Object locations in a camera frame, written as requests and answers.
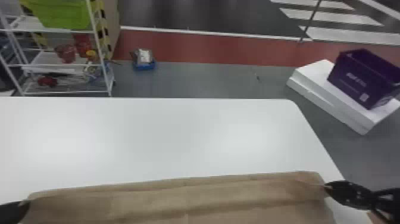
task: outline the white table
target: white table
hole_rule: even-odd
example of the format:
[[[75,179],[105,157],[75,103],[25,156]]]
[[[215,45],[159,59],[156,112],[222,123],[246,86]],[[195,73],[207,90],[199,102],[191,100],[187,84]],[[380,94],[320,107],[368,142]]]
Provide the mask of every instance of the white table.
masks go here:
[[[343,179],[288,100],[0,98],[0,203],[31,192],[191,176]],[[362,211],[327,203],[338,223]]]

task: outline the brown paper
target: brown paper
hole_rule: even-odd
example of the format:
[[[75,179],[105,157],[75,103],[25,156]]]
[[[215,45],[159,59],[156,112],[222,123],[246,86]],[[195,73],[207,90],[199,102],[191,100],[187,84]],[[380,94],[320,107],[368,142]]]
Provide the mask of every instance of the brown paper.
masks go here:
[[[334,223],[317,173],[125,183],[32,194],[26,224]]]

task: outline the red container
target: red container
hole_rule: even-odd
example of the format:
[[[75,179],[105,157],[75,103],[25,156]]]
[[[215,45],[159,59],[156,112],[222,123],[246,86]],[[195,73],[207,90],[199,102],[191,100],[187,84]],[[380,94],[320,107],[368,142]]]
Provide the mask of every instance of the red container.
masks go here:
[[[89,35],[84,33],[75,33],[73,34],[73,37],[75,40],[75,47],[78,51],[79,56],[82,58],[89,57],[88,55],[86,55],[86,53],[92,49]]]
[[[89,57],[86,53],[92,49],[92,46],[90,44],[85,42],[75,43],[75,47],[81,58]]]
[[[61,58],[63,63],[71,64],[76,60],[75,48],[70,44],[60,45],[54,48],[54,51],[57,53],[58,57]]]

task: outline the gray floor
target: gray floor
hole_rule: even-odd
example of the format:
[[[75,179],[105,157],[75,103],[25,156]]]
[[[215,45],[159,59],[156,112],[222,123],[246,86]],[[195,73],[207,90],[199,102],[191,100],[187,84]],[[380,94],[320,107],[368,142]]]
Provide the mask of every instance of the gray floor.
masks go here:
[[[121,63],[114,69],[114,97],[290,99],[347,180],[371,189],[400,187],[400,111],[360,136],[285,85],[294,68],[158,63],[154,71],[138,72]]]

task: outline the red object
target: red object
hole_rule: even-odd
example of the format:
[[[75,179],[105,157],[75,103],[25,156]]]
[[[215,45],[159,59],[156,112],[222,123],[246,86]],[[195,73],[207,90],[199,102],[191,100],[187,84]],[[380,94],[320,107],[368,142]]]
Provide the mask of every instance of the red object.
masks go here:
[[[89,57],[86,55],[86,52],[92,49],[92,44],[90,42],[90,38],[88,34],[76,33],[73,34],[75,40],[75,47],[78,51],[78,54],[82,58]]]
[[[70,44],[60,45],[54,48],[54,51],[57,53],[58,57],[61,58],[63,63],[71,64],[75,61],[75,48]]]
[[[40,78],[40,79],[37,81],[37,83],[38,83],[40,86],[50,86],[50,87],[52,87],[52,88],[56,87],[57,84],[58,84],[57,80],[54,79],[54,78],[52,78],[52,77],[43,77],[43,78]]]
[[[75,43],[76,50],[81,58],[89,57],[86,53],[92,49],[92,46],[85,42]]]

